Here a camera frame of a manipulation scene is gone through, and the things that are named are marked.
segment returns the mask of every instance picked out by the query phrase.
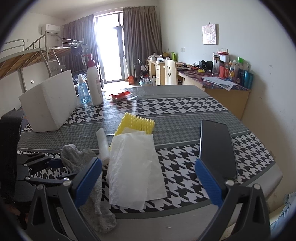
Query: air conditioner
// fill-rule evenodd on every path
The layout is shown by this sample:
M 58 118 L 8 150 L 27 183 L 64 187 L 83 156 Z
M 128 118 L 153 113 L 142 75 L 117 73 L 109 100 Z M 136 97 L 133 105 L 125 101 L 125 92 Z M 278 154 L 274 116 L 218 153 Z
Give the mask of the air conditioner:
M 45 33 L 45 31 L 47 31 L 48 34 L 59 34 L 61 31 L 61 27 L 52 24 L 46 24 L 42 26 L 41 31 L 42 35 Z

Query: metal railing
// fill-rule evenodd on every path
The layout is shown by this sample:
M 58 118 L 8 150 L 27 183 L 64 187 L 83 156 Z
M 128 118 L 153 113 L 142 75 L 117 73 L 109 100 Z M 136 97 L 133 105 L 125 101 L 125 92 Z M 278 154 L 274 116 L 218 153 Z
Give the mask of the metal railing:
M 31 48 L 33 46 L 33 49 L 35 49 L 35 43 L 38 42 L 39 44 L 39 48 L 40 48 L 40 39 L 42 39 L 45 36 L 45 34 L 43 34 L 39 39 L 37 39 L 34 43 L 32 43 L 31 45 L 29 45 L 29 47 L 27 47 L 25 50 L 29 50 L 29 48 Z
M 16 40 L 8 41 L 8 42 L 6 42 L 4 44 L 9 44 L 9 43 L 17 42 L 17 41 L 22 41 L 23 44 L 22 45 L 18 45 L 18 46 L 14 46 L 14 47 L 10 47 L 10 48 L 4 49 L 4 50 L 1 50 L 0 53 L 1 52 L 4 52 L 6 50 L 9 50 L 9 49 L 14 49 L 14 48 L 18 48 L 18 47 L 23 47 L 24 50 L 25 50 L 25 40 L 23 40 L 23 39 L 16 39 Z
M 62 46 L 64 47 L 64 44 L 66 47 L 74 46 L 77 47 L 79 44 L 82 44 L 83 41 L 74 40 L 74 39 L 62 39 Z

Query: blue gripper pad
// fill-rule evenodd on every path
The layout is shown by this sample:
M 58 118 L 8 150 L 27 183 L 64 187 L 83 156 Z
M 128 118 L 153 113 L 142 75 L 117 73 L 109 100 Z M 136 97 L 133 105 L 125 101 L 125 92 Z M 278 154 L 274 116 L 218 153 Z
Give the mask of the blue gripper pad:
M 207 191 L 211 202 L 221 207 L 223 204 L 222 190 L 201 159 L 197 159 L 195 162 L 195 173 Z
M 83 179 L 81 180 L 81 182 L 76 188 L 76 195 L 75 195 L 76 198 L 74 200 L 74 204 L 77 208 L 85 204 L 101 172 L 102 172 L 102 162 L 100 159 L 96 158 L 96 160 L 94 161 L 92 166 L 88 169 Z

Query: tissue paper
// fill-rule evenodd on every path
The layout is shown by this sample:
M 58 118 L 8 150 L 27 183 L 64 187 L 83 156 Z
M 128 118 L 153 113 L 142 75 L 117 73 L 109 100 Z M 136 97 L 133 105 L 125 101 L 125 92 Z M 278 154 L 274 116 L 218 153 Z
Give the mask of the tissue paper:
M 109 164 L 110 153 L 108 141 L 103 128 L 99 129 L 96 132 L 96 137 L 99 145 L 100 160 L 102 161 L 103 166 L 106 166 L 107 164 Z
M 167 196 L 153 135 L 140 131 L 114 136 L 107 179 L 109 203 L 136 210 Z

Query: glass door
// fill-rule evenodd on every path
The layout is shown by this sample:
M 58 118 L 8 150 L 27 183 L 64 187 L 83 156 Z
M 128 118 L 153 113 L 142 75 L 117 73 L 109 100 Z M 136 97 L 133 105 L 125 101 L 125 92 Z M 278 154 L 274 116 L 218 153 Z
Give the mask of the glass door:
M 123 13 L 96 17 L 96 34 L 104 83 L 123 81 Z

